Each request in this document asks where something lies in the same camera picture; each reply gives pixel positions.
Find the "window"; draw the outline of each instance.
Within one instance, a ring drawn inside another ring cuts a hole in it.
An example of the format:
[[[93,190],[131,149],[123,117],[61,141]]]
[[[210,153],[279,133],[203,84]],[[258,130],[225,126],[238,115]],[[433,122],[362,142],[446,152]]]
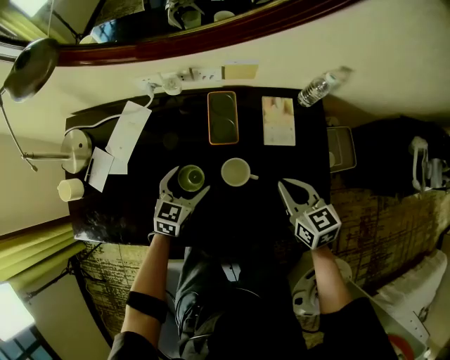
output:
[[[0,341],[0,360],[60,360],[60,358],[36,327],[32,327],[7,342]]]

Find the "plastic water bottle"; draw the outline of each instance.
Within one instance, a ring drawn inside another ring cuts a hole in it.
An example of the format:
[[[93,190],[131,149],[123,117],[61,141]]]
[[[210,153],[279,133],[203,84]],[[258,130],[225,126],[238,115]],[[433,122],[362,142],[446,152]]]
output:
[[[313,104],[317,103],[320,99],[327,96],[330,91],[338,87],[344,79],[341,75],[343,71],[333,70],[328,71],[314,79],[307,87],[305,87],[298,94],[298,102],[301,106],[309,108]]]

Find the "forearm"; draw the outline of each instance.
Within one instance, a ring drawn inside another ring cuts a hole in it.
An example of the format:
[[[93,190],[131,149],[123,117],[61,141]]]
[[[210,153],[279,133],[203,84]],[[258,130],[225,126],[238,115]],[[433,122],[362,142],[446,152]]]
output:
[[[156,234],[148,248],[131,291],[166,300],[167,263],[169,261],[170,237]],[[122,332],[132,331],[144,336],[157,348],[161,324],[155,318],[132,309],[127,305]]]
[[[322,314],[331,314],[341,310],[352,301],[344,279],[326,246],[312,250],[314,270],[316,272],[319,304]]]

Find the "mirror frame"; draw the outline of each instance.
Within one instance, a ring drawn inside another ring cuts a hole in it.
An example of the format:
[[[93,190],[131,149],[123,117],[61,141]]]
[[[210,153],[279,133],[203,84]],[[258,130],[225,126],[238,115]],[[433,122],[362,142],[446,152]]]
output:
[[[129,44],[61,45],[58,66],[114,65],[161,60],[219,49],[297,27],[360,0],[284,0],[219,24]],[[14,61],[23,41],[0,41],[0,60]]]

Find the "black wristband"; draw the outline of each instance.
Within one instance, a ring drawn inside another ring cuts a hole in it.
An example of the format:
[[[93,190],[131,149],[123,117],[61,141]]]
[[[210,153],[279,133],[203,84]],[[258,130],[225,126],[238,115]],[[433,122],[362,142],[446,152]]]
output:
[[[166,321],[167,304],[156,297],[142,294],[141,292],[130,291],[127,305],[145,315],[155,318],[160,323]]]

